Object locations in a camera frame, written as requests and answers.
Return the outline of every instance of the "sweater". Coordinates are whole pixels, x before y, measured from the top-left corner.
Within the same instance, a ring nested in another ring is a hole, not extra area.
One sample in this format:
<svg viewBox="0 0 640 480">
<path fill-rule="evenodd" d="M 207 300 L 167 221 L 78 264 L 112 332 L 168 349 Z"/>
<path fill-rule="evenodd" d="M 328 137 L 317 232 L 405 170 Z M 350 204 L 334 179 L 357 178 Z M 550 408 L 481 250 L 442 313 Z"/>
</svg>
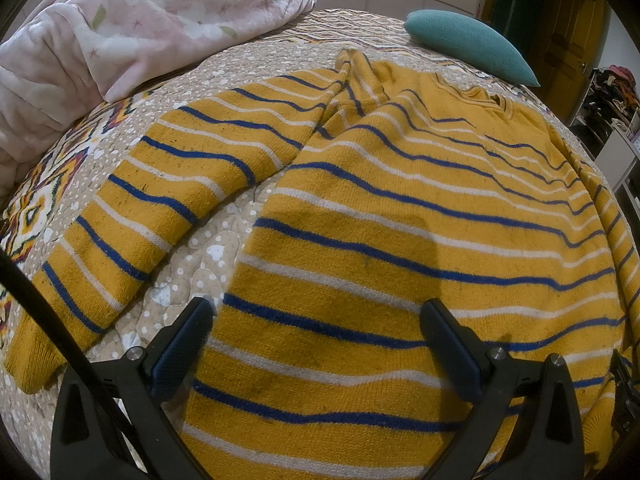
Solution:
<svg viewBox="0 0 640 480">
<path fill-rule="evenodd" d="M 186 407 L 213 478 L 420 476 L 470 409 L 420 334 L 429 298 L 513 356 L 562 354 L 585 450 L 607 459 L 609 360 L 632 357 L 640 294 L 617 203 L 538 113 L 437 74 L 345 50 L 333 70 L 165 114 L 33 281 L 87 348 L 198 219 L 282 168 Z M 18 386 L 62 363 L 23 314 L 5 362 Z"/>
</svg>

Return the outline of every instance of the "blue stripe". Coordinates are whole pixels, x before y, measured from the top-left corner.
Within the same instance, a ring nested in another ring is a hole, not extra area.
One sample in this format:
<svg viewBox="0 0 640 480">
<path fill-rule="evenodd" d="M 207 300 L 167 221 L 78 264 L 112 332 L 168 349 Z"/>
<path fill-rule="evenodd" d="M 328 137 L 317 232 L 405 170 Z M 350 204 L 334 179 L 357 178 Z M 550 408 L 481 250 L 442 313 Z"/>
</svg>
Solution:
<svg viewBox="0 0 640 480">
<path fill-rule="evenodd" d="M 326 104 L 325 103 L 318 103 L 317 105 L 313 105 L 311 108 L 303 108 L 302 106 L 293 103 L 292 101 L 283 101 L 282 99 L 268 99 L 266 97 L 260 97 L 259 95 L 256 95 L 254 93 L 251 93 L 247 90 L 244 90 L 242 88 L 232 88 L 231 91 L 233 92 L 237 92 L 240 95 L 243 95 L 244 97 L 247 97 L 249 99 L 252 99 L 253 101 L 258 101 L 261 103 L 280 103 L 283 105 L 288 105 L 291 108 L 293 108 L 294 110 L 297 110 L 299 112 L 310 112 L 312 110 L 315 110 L 316 108 L 322 108 L 322 110 L 326 109 Z"/>
<path fill-rule="evenodd" d="M 400 156 L 402 156 L 404 158 L 408 158 L 409 160 L 424 160 L 426 162 L 429 162 L 429 163 L 434 164 L 436 166 L 441 166 L 443 168 L 455 168 L 456 170 L 469 171 L 471 173 L 475 173 L 475 174 L 478 174 L 480 176 L 487 177 L 488 179 L 493 180 L 505 192 L 510 193 L 510 194 L 514 194 L 514 195 L 519 196 L 521 198 L 525 198 L 526 200 L 531 200 L 533 202 L 538 202 L 538 203 L 545 204 L 545 205 L 549 205 L 549 204 L 551 204 L 551 205 L 553 205 L 553 204 L 567 205 L 569 207 L 569 210 L 571 211 L 571 213 L 574 216 L 578 216 L 582 211 L 584 211 L 585 208 L 590 206 L 591 203 L 592 203 L 591 200 L 589 200 L 578 211 L 574 211 L 573 209 L 571 209 L 571 206 L 569 205 L 569 203 L 564 201 L 564 200 L 549 200 L 549 201 L 540 200 L 540 199 L 535 198 L 535 197 L 533 197 L 531 195 L 528 195 L 526 193 L 522 193 L 522 192 L 516 191 L 514 189 L 511 189 L 510 187 L 506 187 L 495 177 L 494 174 L 487 173 L 486 171 L 483 171 L 483 170 L 479 170 L 478 168 L 475 168 L 474 166 L 468 166 L 466 164 L 460 164 L 459 162 L 453 162 L 453 161 L 450 161 L 450 160 L 442 160 L 440 158 L 435 158 L 435 157 L 429 156 L 429 155 L 412 155 L 411 153 L 404 152 L 403 150 L 398 148 L 396 145 L 394 145 L 389 139 L 387 139 L 385 134 L 383 134 L 379 129 L 377 129 L 374 126 L 371 126 L 370 124 L 356 124 L 355 126 L 352 126 L 350 128 L 350 130 L 355 130 L 355 129 L 367 130 L 367 131 L 373 133 L 390 150 L 392 150 L 393 152 L 397 153 L 398 155 L 400 155 Z"/>
<path fill-rule="evenodd" d="M 627 359 L 623 355 L 620 356 L 620 359 L 626 365 L 627 368 L 629 368 L 630 370 L 634 369 L 634 366 L 633 366 L 633 364 L 631 363 L 631 361 L 629 359 Z"/>
<path fill-rule="evenodd" d="M 316 126 L 316 132 L 318 132 L 320 135 L 322 135 L 327 140 L 332 140 L 333 139 L 333 137 L 331 135 L 329 135 L 329 132 L 323 126 L 320 126 L 320 124 L 318 124 L 318 126 Z"/>
<path fill-rule="evenodd" d="M 530 150 L 533 150 L 534 152 L 536 152 L 538 155 L 542 156 L 546 163 L 549 165 L 549 167 L 552 170 L 558 171 L 560 170 L 565 164 L 568 164 L 568 162 L 566 160 L 563 160 L 560 163 L 560 166 L 558 166 L 557 168 L 553 167 L 553 165 L 551 164 L 551 161 L 549 161 L 548 158 L 546 158 L 545 153 L 541 152 L 539 149 L 534 148 L 533 146 L 531 146 L 530 144 L 527 144 L 526 142 L 518 142 L 517 144 L 509 144 L 508 142 L 503 142 L 502 140 L 496 139 L 495 137 L 486 136 L 487 139 L 491 139 L 494 140 L 495 142 L 497 142 L 498 144 L 501 144 L 503 146 L 506 146 L 507 148 L 529 148 Z"/>
<path fill-rule="evenodd" d="M 105 242 L 102 238 L 98 236 L 98 233 L 94 231 L 94 229 L 89 225 L 83 217 L 79 216 L 76 218 L 76 222 L 78 225 L 82 226 L 82 228 L 89 235 L 89 238 L 98 246 L 98 248 L 110 259 L 113 263 L 115 263 L 118 267 L 120 267 L 123 272 L 126 272 L 129 276 L 131 276 L 134 280 L 139 280 L 140 282 L 144 282 L 149 275 L 142 270 L 137 269 L 133 265 L 131 265 L 127 260 L 125 260 L 118 252 L 111 247 L 107 242 Z"/>
<path fill-rule="evenodd" d="M 351 98 L 353 103 L 356 105 L 356 111 L 358 112 L 358 115 L 360 117 L 364 117 L 364 111 L 362 110 L 362 104 L 360 103 L 360 101 L 358 101 L 356 99 L 356 95 L 353 93 L 353 90 L 351 89 L 351 86 L 349 85 L 349 83 L 345 83 L 344 87 L 347 89 L 347 93 L 349 94 L 349 97 Z"/>
<path fill-rule="evenodd" d="M 574 388 L 587 388 L 588 386 L 597 386 L 602 384 L 605 377 L 594 377 L 593 379 L 583 379 L 581 381 L 574 381 Z"/>
<path fill-rule="evenodd" d="M 487 464 L 486 466 L 484 466 L 480 471 L 478 471 L 474 475 L 474 478 L 482 478 L 482 476 L 490 473 L 491 471 L 495 471 L 499 467 L 500 467 L 500 461 L 491 462 L 491 463 Z"/>
<path fill-rule="evenodd" d="M 395 254 L 390 254 L 385 251 L 381 251 L 379 249 L 376 249 L 374 247 L 371 247 L 359 242 L 343 242 L 341 240 L 327 238 L 325 236 L 312 233 L 310 231 L 303 231 L 300 229 L 296 229 L 295 227 L 289 226 L 283 222 L 279 222 L 278 220 L 274 220 L 272 218 L 265 218 L 265 217 L 258 218 L 254 223 L 254 227 L 263 227 L 266 229 L 273 229 L 274 231 L 281 232 L 289 237 L 298 238 L 300 240 L 306 240 L 308 242 L 319 244 L 324 247 L 331 247 L 333 249 L 353 251 L 355 253 L 365 254 L 366 256 L 370 256 L 371 258 L 375 258 L 377 260 L 381 260 L 382 262 L 386 262 L 388 264 L 392 264 L 398 267 L 409 269 L 409 270 L 412 270 L 413 272 L 418 272 L 419 274 L 429 276 L 430 278 L 436 278 L 438 280 L 451 280 L 454 282 L 461 282 L 461 283 L 475 283 L 478 285 L 498 285 L 498 286 L 521 285 L 521 284 L 546 285 L 552 288 L 553 290 L 562 291 L 562 290 L 571 290 L 572 288 L 576 288 L 583 283 L 592 282 L 602 276 L 606 276 L 607 274 L 614 273 L 613 269 L 606 268 L 606 269 L 600 270 L 599 272 L 595 272 L 593 274 L 588 274 L 587 276 L 583 276 L 580 279 L 567 284 L 558 283 L 553 278 L 549 278 L 547 276 L 517 276 L 514 278 L 500 278 L 498 276 L 483 276 L 482 274 L 467 274 L 466 272 L 459 272 L 457 270 L 444 270 L 444 269 L 437 269 L 434 267 L 428 267 L 424 264 L 414 262 L 413 260 L 409 260 L 401 256 L 396 256 Z"/>
<path fill-rule="evenodd" d="M 287 312 L 276 310 L 274 308 L 257 303 L 250 303 L 249 301 L 245 301 L 229 293 L 225 294 L 223 303 L 233 307 L 236 310 L 240 310 L 241 312 L 251 314 L 252 316 L 261 317 L 268 321 L 273 321 L 282 325 L 295 326 L 297 328 L 301 328 L 302 330 L 309 330 L 310 332 L 315 332 L 327 337 L 333 337 L 342 341 L 382 346 L 384 348 L 391 348 L 395 350 L 407 350 L 427 346 L 427 343 L 424 341 L 424 339 L 405 340 L 372 334 L 369 332 L 358 332 L 357 330 L 342 328 L 340 326 L 317 321 L 309 317 L 298 316 L 297 314 L 288 314 Z"/>
<path fill-rule="evenodd" d="M 469 126 L 473 126 L 473 124 L 471 124 L 469 121 L 467 121 L 464 117 L 450 118 L 450 119 L 436 119 L 434 116 L 431 115 L 431 112 L 427 108 L 427 105 L 424 104 L 424 101 L 422 99 L 420 99 L 420 96 L 418 95 L 418 92 L 416 92 L 415 90 L 411 90 L 410 88 L 405 88 L 404 90 L 401 90 L 401 92 L 411 92 L 413 95 L 415 95 L 418 98 L 418 101 L 420 101 L 420 104 L 426 110 L 427 115 L 429 116 L 429 118 L 434 123 L 466 123 Z"/>
<path fill-rule="evenodd" d="M 618 223 L 618 220 L 620 220 L 620 213 L 618 213 L 616 215 L 616 217 L 613 219 L 613 222 L 611 222 L 611 224 L 609 225 L 609 227 L 607 228 L 607 236 L 609 236 L 610 232 L 613 231 L 613 228 L 616 226 L 616 224 Z"/>
<path fill-rule="evenodd" d="M 438 119 L 434 119 L 433 116 L 431 115 L 431 113 L 429 112 L 429 109 L 427 108 L 427 105 L 424 104 L 424 102 L 422 101 L 422 99 L 420 99 L 420 96 L 413 90 L 406 88 L 404 90 L 402 90 L 403 92 L 408 91 L 411 92 L 412 94 L 414 94 L 417 98 L 418 101 L 420 101 L 420 104 L 422 104 L 422 106 L 424 107 L 424 109 L 427 111 L 427 113 L 429 114 L 429 117 L 431 118 L 431 120 L 433 120 L 434 122 L 439 122 Z M 466 119 L 455 119 L 455 120 L 445 120 L 445 121 L 466 121 L 468 124 L 469 121 L 467 121 Z M 538 150 L 537 148 L 534 148 L 533 146 L 531 146 L 530 144 L 526 144 L 524 142 L 520 142 L 518 144 L 508 144 L 507 142 L 503 142 L 502 140 L 498 140 L 495 139 L 494 137 L 491 136 L 486 136 L 488 139 L 494 140 L 495 142 L 498 142 L 499 144 L 503 145 L 503 146 L 507 146 L 508 148 L 529 148 L 530 150 L 533 150 L 535 153 L 537 153 L 538 155 L 540 155 L 542 158 L 545 159 L 545 162 L 549 165 L 549 167 L 552 170 L 559 170 L 560 168 L 562 168 L 565 164 L 568 164 L 569 162 L 566 160 L 563 160 L 562 163 L 560 164 L 560 166 L 558 166 L 557 168 L 553 167 L 553 165 L 551 164 L 551 162 L 549 161 L 548 158 L 546 158 L 545 153 L 541 152 L 540 150 Z"/>
<path fill-rule="evenodd" d="M 154 140 L 148 136 L 142 137 L 142 141 L 146 142 L 149 146 L 153 146 L 158 150 L 163 150 L 164 152 L 179 156 L 180 158 L 213 158 L 217 160 L 226 160 L 244 173 L 248 186 L 253 186 L 255 184 L 255 175 L 254 172 L 251 171 L 251 168 L 249 168 L 244 160 L 232 155 L 227 155 L 226 153 L 186 152 L 185 150 L 179 150 L 178 148 L 174 148 L 173 146 L 169 146 L 164 142 L 159 142 L 158 140 Z"/>
<path fill-rule="evenodd" d="M 91 332 L 94 332 L 96 334 L 104 334 L 105 332 L 107 332 L 107 329 L 100 328 L 82 313 L 82 311 L 78 308 L 78 306 L 76 305 L 76 302 L 70 296 L 65 286 L 60 281 L 60 278 L 57 276 L 57 274 L 54 272 L 54 270 L 51 268 L 48 262 L 44 262 L 42 264 L 42 270 L 44 270 L 45 274 L 49 278 L 49 281 L 51 282 L 51 285 L 53 285 L 53 288 L 56 289 L 56 292 L 58 293 L 60 298 L 62 298 L 62 301 L 65 302 L 66 307 L 69 309 L 69 311 L 74 316 L 76 316 L 78 320 L 85 327 L 87 327 L 89 330 L 91 330 Z"/>
<path fill-rule="evenodd" d="M 191 108 L 190 106 L 181 106 L 178 110 L 182 110 L 183 112 L 187 112 L 194 117 L 199 118 L 201 121 L 205 121 L 209 124 L 232 124 L 233 126 L 241 126 L 242 128 L 248 128 L 250 130 L 266 130 L 271 132 L 273 135 L 278 137 L 281 140 L 284 140 L 287 144 L 290 144 L 294 148 L 299 150 L 302 149 L 302 144 L 297 142 L 296 140 L 290 139 L 289 137 L 285 137 L 278 130 L 276 130 L 273 126 L 269 126 L 264 123 L 252 123 L 251 121 L 243 121 L 241 119 L 234 120 L 221 120 L 214 119 L 213 117 L 208 116 L 207 114 L 203 114 L 201 111 L 196 110 L 195 108 Z"/>
<path fill-rule="evenodd" d="M 373 70 L 373 65 L 371 64 L 369 58 L 367 57 L 367 55 L 364 52 L 361 52 L 361 54 L 364 56 L 365 61 L 367 62 L 367 64 L 369 65 L 369 69 L 372 72 L 375 72 L 375 70 Z M 382 91 L 382 93 L 384 94 L 385 98 L 387 101 L 391 101 L 391 99 L 389 98 L 389 96 L 386 94 L 385 89 L 382 87 L 382 85 L 380 85 L 380 90 Z"/>
<path fill-rule="evenodd" d="M 627 306 L 627 309 L 631 309 L 631 306 L 634 304 L 634 301 L 638 299 L 638 295 L 640 295 L 640 288 L 636 290 L 636 293 L 632 296 Z"/>
<path fill-rule="evenodd" d="M 557 341 L 561 337 L 575 332 L 576 330 L 580 330 L 582 328 L 587 328 L 590 326 L 619 326 L 624 320 L 626 316 L 621 317 L 620 319 L 611 319 L 609 317 L 598 317 L 595 319 L 586 319 L 584 321 L 580 321 L 578 323 L 574 323 L 571 326 L 566 327 L 564 330 L 553 334 L 546 339 L 540 341 L 532 341 L 530 343 L 514 343 L 514 342 L 503 342 L 503 341 L 488 341 L 487 344 L 489 346 L 502 346 L 509 352 L 531 352 L 532 350 L 537 350 L 544 346 L 547 346 L 554 341 Z"/>
<path fill-rule="evenodd" d="M 634 252 L 634 247 L 633 245 L 631 245 L 631 248 L 629 249 L 629 252 L 627 254 L 625 254 L 625 257 L 622 258 L 622 261 L 620 261 L 620 264 L 618 265 L 618 270 L 622 269 L 622 266 L 624 264 L 626 264 L 626 261 L 630 258 L 630 256 L 633 254 Z"/>
<path fill-rule="evenodd" d="M 399 193 L 394 193 L 393 191 L 379 189 L 377 187 L 372 186 L 368 182 L 362 180 L 360 177 L 352 173 L 349 173 L 347 171 L 344 171 L 342 168 L 339 168 L 335 164 L 329 164 L 328 162 L 306 162 L 305 164 L 292 164 L 289 167 L 289 170 L 304 170 L 308 168 L 328 171 L 329 173 L 334 174 L 336 177 L 343 178 L 345 180 L 353 182 L 356 186 L 359 186 L 362 189 L 365 189 L 366 191 L 369 191 L 370 193 L 375 194 L 377 196 L 391 198 L 393 200 L 398 200 L 398 202 L 403 202 L 407 204 L 418 205 L 426 209 L 430 209 L 432 211 L 437 211 L 443 215 L 450 216 L 453 218 L 460 218 L 460 219 L 471 220 L 475 222 L 487 222 L 489 224 L 498 224 L 506 227 L 519 227 L 523 229 L 530 229 L 533 231 L 542 231 L 546 233 L 551 233 L 551 234 L 557 235 L 558 237 L 561 237 L 562 240 L 564 240 L 564 243 L 569 248 L 572 248 L 572 249 L 580 247 L 583 243 L 585 243 L 587 240 L 590 240 L 593 237 L 604 234 L 604 231 L 602 229 L 598 229 L 590 233 L 588 236 L 586 236 L 579 242 L 573 243 L 569 241 L 569 238 L 566 236 L 566 234 L 563 231 L 561 231 L 560 229 L 556 229 L 554 227 L 534 224 L 533 222 L 524 222 L 520 220 L 514 220 L 511 218 L 504 218 L 501 216 L 490 216 L 490 215 L 484 215 L 484 214 L 457 211 L 455 209 L 449 209 L 439 204 L 427 202 L 426 200 L 420 200 L 419 198 L 414 198 L 412 196 L 402 195 Z"/>
<path fill-rule="evenodd" d="M 312 83 L 309 83 L 308 81 L 305 81 L 304 79 L 300 79 L 299 77 L 296 77 L 294 75 L 281 75 L 278 77 L 282 77 L 285 79 L 290 79 L 292 81 L 295 81 L 296 83 L 300 83 L 301 85 L 307 86 L 309 88 L 313 88 L 314 90 L 328 90 L 329 88 L 331 88 L 333 85 L 335 85 L 336 83 L 340 83 L 339 80 L 336 80 L 334 82 L 332 82 L 329 86 L 325 86 L 324 88 L 322 88 L 321 86 L 316 86 Z"/>
<path fill-rule="evenodd" d="M 122 180 L 114 174 L 111 174 L 108 177 L 108 180 L 110 180 L 117 186 L 120 186 L 122 189 L 139 200 L 142 200 L 144 202 L 151 202 L 153 204 L 162 204 L 170 207 L 190 224 L 195 224 L 198 221 L 198 217 L 193 213 L 193 211 L 191 211 L 187 206 L 185 206 L 182 202 L 179 202 L 175 198 L 171 198 L 168 196 L 149 195 L 144 191 L 140 191 L 137 187 L 132 186 L 129 182 Z"/>
<path fill-rule="evenodd" d="M 207 399 L 216 400 L 236 410 L 287 424 L 358 424 L 361 426 L 389 428 L 390 430 L 417 431 L 419 433 L 457 431 L 461 425 L 460 422 L 430 422 L 407 416 L 385 415 L 384 413 L 375 412 L 329 412 L 302 415 L 301 413 L 278 410 L 252 400 L 241 399 L 241 397 L 222 392 L 198 379 L 193 380 L 191 387 L 194 392 L 207 397 Z"/>
<path fill-rule="evenodd" d="M 439 137 L 441 139 L 447 139 L 447 140 L 450 140 L 451 142 L 454 142 L 456 144 L 463 144 L 465 146 L 474 146 L 476 148 L 481 148 L 488 156 L 492 156 L 494 158 L 498 158 L 501 161 L 503 161 L 505 164 L 507 164 L 510 168 L 513 168 L 514 170 L 519 170 L 519 171 L 523 171 L 524 173 L 530 174 L 531 176 L 541 180 L 545 184 L 551 185 L 551 184 L 553 184 L 555 182 L 560 182 L 565 188 L 569 189 L 576 182 L 580 182 L 579 178 L 573 179 L 569 184 L 567 184 L 561 178 L 553 178 L 552 180 L 547 180 L 544 176 L 540 175 L 539 173 L 536 173 L 535 171 L 531 171 L 528 168 L 523 168 L 522 166 L 514 166 L 506 158 L 504 158 L 502 155 L 499 155 L 498 153 L 495 153 L 495 152 L 492 152 L 491 150 L 488 150 L 481 142 L 473 142 L 472 140 L 456 139 L 455 137 L 449 137 L 449 136 L 446 136 L 446 135 L 437 134 L 435 132 L 432 132 L 431 130 L 425 130 L 423 128 L 419 128 L 418 126 L 415 126 L 415 124 L 412 122 L 411 118 L 409 117 L 409 113 L 406 111 L 406 109 L 402 105 L 399 105 L 398 103 L 387 103 L 387 105 L 388 106 L 393 106 L 395 108 L 398 108 L 402 112 L 402 114 L 404 115 L 406 121 L 409 123 L 409 126 L 413 130 L 415 130 L 416 132 L 423 132 L 423 133 L 426 133 L 426 134 L 433 135 L 435 137 Z M 555 201 L 545 202 L 545 203 L 548 203 L 548 204 L 565 204 L 565 205 L 567 205 L 569 207 L 569 209 L 571 209 L 571 205 L 566 200 L 555 200 Z M 585 205 L 583 205 L 582 208 L 580 208 L 580 210 L 577 213 L 574 213 L 574 214 L 580 214 L 582 211 L 584 211 L 585 208 L 587 208 L 590 205 L 591 205 L 591 201 L 589 201 Z"/>
</svg>

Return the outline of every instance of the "teal pillow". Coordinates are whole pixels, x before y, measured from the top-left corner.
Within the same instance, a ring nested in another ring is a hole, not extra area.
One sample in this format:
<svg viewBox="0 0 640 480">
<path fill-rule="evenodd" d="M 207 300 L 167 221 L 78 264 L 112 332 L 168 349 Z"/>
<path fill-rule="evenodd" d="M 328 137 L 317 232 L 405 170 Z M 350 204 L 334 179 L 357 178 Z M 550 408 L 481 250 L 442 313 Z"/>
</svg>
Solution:
<svg viewBox="0 0 640 480">
<path fill-rule="evenodd" d="M 478 20 L 448 10 L 416 10 L 404 28 L 418 43 L 469 63 L 509 83 L 540 86 L 531 67 L 509 41 Z"/>
</svg>

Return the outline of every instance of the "wooden door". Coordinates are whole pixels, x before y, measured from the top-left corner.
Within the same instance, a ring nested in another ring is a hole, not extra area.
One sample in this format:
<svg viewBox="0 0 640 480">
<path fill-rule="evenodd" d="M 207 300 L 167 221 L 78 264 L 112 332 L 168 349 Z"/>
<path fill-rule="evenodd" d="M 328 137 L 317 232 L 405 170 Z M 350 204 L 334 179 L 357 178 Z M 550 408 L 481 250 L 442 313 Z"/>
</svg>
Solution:
<svg viewBox="0 0 640 480">
<path fill-rule="evenodd" d="M 541 87 L 532 89 L 561 121 L 587 84 L 602 35 L 604 0 L 545 0 L 527 60 Z"/>
</svg>

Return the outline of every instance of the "pink blanket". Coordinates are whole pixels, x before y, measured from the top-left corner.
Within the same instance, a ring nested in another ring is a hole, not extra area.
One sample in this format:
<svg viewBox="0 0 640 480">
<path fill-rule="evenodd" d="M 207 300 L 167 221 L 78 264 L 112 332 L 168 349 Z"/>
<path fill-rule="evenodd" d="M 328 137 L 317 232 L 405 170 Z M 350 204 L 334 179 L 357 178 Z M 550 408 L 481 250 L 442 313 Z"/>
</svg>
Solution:
<svg viewBox="0 0 640 480">
<path fill-rule="evenodd" d="M 77 118 L 316 0 L 44 0 L 0 45 L 0 205 Z"/>
</svg>

